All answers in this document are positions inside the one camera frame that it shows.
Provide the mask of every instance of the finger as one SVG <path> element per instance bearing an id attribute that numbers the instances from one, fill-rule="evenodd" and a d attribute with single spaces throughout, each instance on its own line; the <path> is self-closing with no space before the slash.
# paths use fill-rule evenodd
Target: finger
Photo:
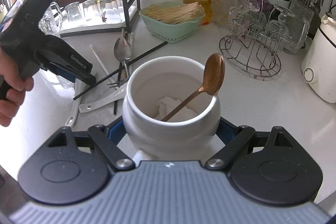
<path id="1" fill-rule="evenodd" d="M 10 101 L 0 100 L 0 113 L 8 118 L 14 118 L 19 107 Z"/>
<path id="2" fill-rule="evenodd" d="M 8 118 L 0 113 L 0 125 L 3 127 L 8 127 L 12 119 Z"/>
<path id="3" fill-rule="evenodd" d="M 0 48 L 0 75 L 3 75 L 7 84 L 12 88 L 22 91 L 25 83 L 19 75 L 16 62 Z"/>
<path id="4" fill-rule="evenodd" d="M 10 89 L 7 91 L 6 98 L 10 101 L 12 101 L 17 106 L 21 106 L 23 104 L 23 101 L 25 100 L 25 91 L 18 91 L 15 89 Z"/>
<path id="5" fill-rule="evenodd" d="M 25 83 L 25 91 L 31 91 L 34 87 L 34 79 L 32 77 L 26 77 L 23 79 Z"/>

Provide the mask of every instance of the white kitchen appliance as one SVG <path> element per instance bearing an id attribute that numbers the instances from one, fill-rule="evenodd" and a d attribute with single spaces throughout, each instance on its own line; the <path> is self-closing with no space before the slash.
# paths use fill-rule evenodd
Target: white kitchen appliance
<path id="1" fill-rule="evenodd" d="M 304 80 L 323 100 L 336 103 L 336 17 L 326 13 L 301 64 Z"/>

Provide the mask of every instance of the gray ribbed plate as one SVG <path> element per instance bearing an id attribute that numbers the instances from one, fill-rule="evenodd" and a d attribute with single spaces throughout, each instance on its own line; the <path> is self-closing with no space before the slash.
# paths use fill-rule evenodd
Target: gray ribbed plate
<path id="1" fill-rule="evenodd" d="M 198 161 L 143 161 L 119 172 L 95 197 L 50 207 L 29 202 L 10 216 L 18 224 L 324 224 L 314 203 L 269 207 L 240 195 L 221 172 Z"/>

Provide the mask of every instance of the black chopstick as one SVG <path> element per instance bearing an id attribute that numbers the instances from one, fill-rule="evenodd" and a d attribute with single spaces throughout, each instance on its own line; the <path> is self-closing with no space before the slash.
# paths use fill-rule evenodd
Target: black chopstick
<path id="1" fill-rule="evenodd" d="M 156 47 L 150 49 L 149 51 L 139 55 L 138 57 L 134 58 L 132 61 L 130 61 L 128 63 L 128 65 L 132 65 L 133 63 L 135 63 L 136 61 L 139 61 L 140 59 L 144 58 L 145 56 L 147 56 L 148 54 L 155 52 L 156 50 L 158 50 L 159 48 L 163 47 L 164 45 L 167 45 L 168 42 L 165 41 L 163 43 L 161 43 L 160 45 L 157 45 Z M 97 81 L 94 85 L 88 87 L 86 90 L 84 90 L 82 93 L 78 94 L 76 97 L 74 97 L 74 100 L 77 100 L 79 97 L 83 96 L 85 93 L 87 93 L 88 91 L 92 90 L 94 87 L 98 86 L 99 84 L 103 83 L 104 81 L 106 81 L 108 78 L 112 77 L 113 75 L 117 74 L 119 71 L 122 71 L 124 68 L 118 68 L 116 69 L 114 72 L 110 73 L 109 75 L 105 76 L 103 79 Z"/>
<path id="2" fill-rule="evenodd" d="M 122 66 L 123 66 L 123 64 L 120 62 L 119 63 L 119 68 L 121 68 Z M 121 78 L 121 72 L 122 71 L 118 72 L 118 78 L 117 78 L 118 82 L 120 81 L 120 78 Z M 114 101 L 114 108 L 113 108 L 113 114 L 114 115 L 117 115 L 117 108 L 118 108 L 118 100 Z"/>

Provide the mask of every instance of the copper spoon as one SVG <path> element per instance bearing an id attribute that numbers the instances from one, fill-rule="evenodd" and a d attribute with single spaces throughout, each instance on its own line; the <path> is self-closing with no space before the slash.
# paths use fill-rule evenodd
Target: copper spoon
<path id="1" fill-rule="evenodd" d="M 180 103 L 172 112 L 170 112 L 161 121 L 166 122 L 187 104 L 191 102 L 194 98 L 200 95 L 202 92 L 213 96 L 217 94 L 222 86 L 225 74 L 224 58 L 222 55 L 215 53 L 210 55 L 205 64 L 204 74 L 203 74 L 203 84 L 202 86 L 192 93 L 187 99 Z"/>

